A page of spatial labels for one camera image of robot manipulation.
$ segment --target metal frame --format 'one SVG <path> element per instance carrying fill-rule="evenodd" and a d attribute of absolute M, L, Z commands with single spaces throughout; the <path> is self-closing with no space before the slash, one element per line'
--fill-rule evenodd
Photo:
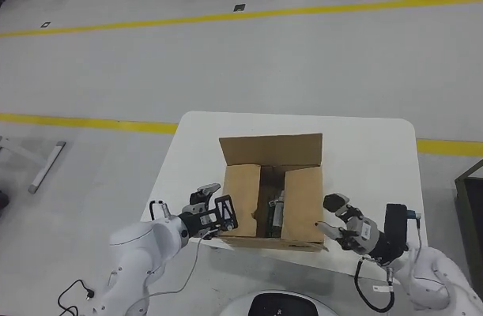
<path fill-rule="evenodd" d="M 481 254 L 477 228 L 474 223 L 473 212 L 464 182 L 466 179 L 483 180 L 483 178 L 470 177 L 470 175 L 481 167 L 483 167 L 483 159 L 460 175 L 455 180 L 455 187 L 457 188 L 457 217 L 459 227 L 461 228 L 468 266 L 470 268 L 471 282 L 474 290 L 483 300 L 483 256 Z"/>
<path fill-rule="evenodd" d="M 50 155 L 46 159 L 44 159 L 40 155 L 37 155 L 34 152 L 31 152 L 23 147 L 20 147 L 19 145 L 16 145 L 11 141 L 5 139 L 4 137 L 0 136 L 0 149 L 2 148 L 8 149 L 9 151 L 15 152 L 18 155 L 21 155 L 31 160 L 35 164 L 41 166 L 41 169 L 39 170 L 36 177 L 32 181 L 32 184 L 28 187 L 28 192 L 30 194 L 34 194 L 37 191 L 37 189 L 39 189 L 41 182 L 44 180 L 44 177 L 46 176 L 46 174 L 50 171 L 51 166 L 53 165 L 55 160 L 57 160 L 58 155 L 60 154 L 60 152 L 62 151 L 65 145 L 66 143 L 64 141 L 59 141 L 55 145 L 53 150 L 51 150 Z"/>

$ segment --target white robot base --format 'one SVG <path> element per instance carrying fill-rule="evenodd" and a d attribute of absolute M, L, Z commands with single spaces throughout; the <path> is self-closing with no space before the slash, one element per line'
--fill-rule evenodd
<path fill-rule="evenodd" d="M 316 299 L 294 292 L 269 290 L 241 296 L 230 302 L 219 316 L 338 316 Z"/>

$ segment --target black cable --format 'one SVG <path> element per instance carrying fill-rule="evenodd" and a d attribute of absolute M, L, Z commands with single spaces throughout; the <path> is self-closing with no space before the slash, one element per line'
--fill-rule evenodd
<path fill-rule="evenodd" d="M 72 313 L 72 309 L 73 308 L 76 310 L 76 313 L 74 313 L 74 314 Z M 73 305 L 73 306 L 67 307 L 59 316 L 62 316 L 62 315 L 64 315 L 67 312 L 70 312 L 73 315 L 78 315 L 79 314 L 79 311 L 77 310 L 77 307 L 75 305 Z"/>
<path fill-rule="evenodd" d="M 149 203 L 149 215 L 152 217 L 152 220 L 155 220 L 155 214 L 153 214 L 153 205 L 155 204 L 155 201 L 151 201 Z"/>
<path fill-rule="evenodd" d="M 360 272 L 360 267 L 362 266 L 363 261 L 364 261 L 364 259 L 361 259 L 361 260 L 359 260 L 359 263 L 357 263 L 357 270 L 355 271 L 355 276 L 353 277 L 353 283 L 355 284 L 355 289 L 357 290 L 357 293 L 359 293 L 359 296 L 366 303 L 366 305 L 368 305 L 369 308 L 371 308 L 372 310 L 374 310 L 377 313 L 381 313 L 381 314 L 386 313 L 389 310 L 391 310 L 391 308 L 394 306 L 394 301 L 395 301 L 394 290 L 391 289 L 391 300 L 389 301 L 389 303 L 386 307 L 378 308 L 378 307 L 372 305 L 368 301 L 368 299 L 366 299 L 366 296 L 364 296 L 364 294 L 362 293 L 362 291 L 360 290 L 360 287 L 359 287 L 359 272 Z M 391 281 L 388 281 L 387 283 L 389 284 L 390 287 L 392 286 Z"/>
<path fill-rule="evenodd" d="M 62 292 L 59 296 L 58 296 L 58 299 L 57 299 L 57 304 L 60 306 L 60 308 L 62 308 L 64 311 L 60 314 L 60 316 L 64 315 L 65 313 L 69 312 L 72 316 L 78 316 L 79 315 L 79 310 L 77 308 L 77 306 L 73 305 L 73 306 L 70 306 L 70 307 L 64 307 L 61 303 L 60 303 L 60 299 L 62 298 L 62 296 L 64 294 L 67 293 L 67 291 L 69 291 L 76 283 L 81 283 L 81 286 L 86 290 L 87 294 L 86 294 L 86 297 L 87 299 L 91 299 L 94 295 L 95 295 L 95 292 L 89 288 L 87 288 L 85 286 L 85 283 L 83 282 L 83 280 L 81 279 L 77 279 L 76 281 L 74 281 L 64 292 Z"/>

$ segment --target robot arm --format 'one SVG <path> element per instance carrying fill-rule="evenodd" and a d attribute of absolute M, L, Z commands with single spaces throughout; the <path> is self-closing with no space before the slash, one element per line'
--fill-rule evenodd
<path fill-rule="evenodd" d="M 110 248 L 117 262 L 117 269 L 112 273 L 116 280 L 93 313 L 99 316 L 146 315 L 148 286 L 164 274 L 166 263 L 188 244 L 190 237 L 205 238 L 218 231 L 237 228 L 236 214 L 228 195 L 215 199 L 215 209 L 208 207 L 218 189 L 220 185 L 216 183 L 199 188 L 178 216 L 171 215 L 167 205 L 159 201 L 165 218 L 132 224 L 113 234 Z M 153 204 L 150 203 L 152 215 Z"/>
<path fill-rule="evenodd" d="M 376 223 L 362 212 L 348 204 L 349 199 L 341 194 L 331 194 L 324 198 L 325 209 L 342 219 L 346 229 L 335 228 L 325 222 L 315 225 L 328 237 L 336 240 L 343 250 L 367 256 L 387 271 L 387 283 L 392 278 L 398 280 L 413 303 L 416 314 L 483 316 L 483 302 L 471 288 L 459 267 L 441 251 L 430 248 L 409 247 L 406 245 L 407 220 L 415 219 L 420 230 L 420 216 L 404 205 L 387 205 L 384 231 L 378 230 Z M 373 309 L 356 283 L 361 298 Z M 394 290 L 391 290 L 391 302 Z"/>

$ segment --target box flap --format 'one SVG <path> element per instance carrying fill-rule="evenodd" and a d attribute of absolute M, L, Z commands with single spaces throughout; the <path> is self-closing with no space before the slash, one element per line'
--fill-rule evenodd
<path fill-rule="evenodd" d="M 315 228 L 323 221 L 322 199 L 321 167 L 287 171 L 281 238 L 323 242 L 324 234 Z"/>
<path fill-rule="evenodd" d="M 322 134 L 220 138 L 227 165 L 262 166 L 322 163 Z"/>
<path fill-rule="evenodd" d="M 257 210 L 259 182 L 260 166 L 227 166 L 223 192 L 231 196 L 239 226 L 233 231 L 223 232 L 223 236 L 256 236 L 257 220 L 254 213 Z"/>

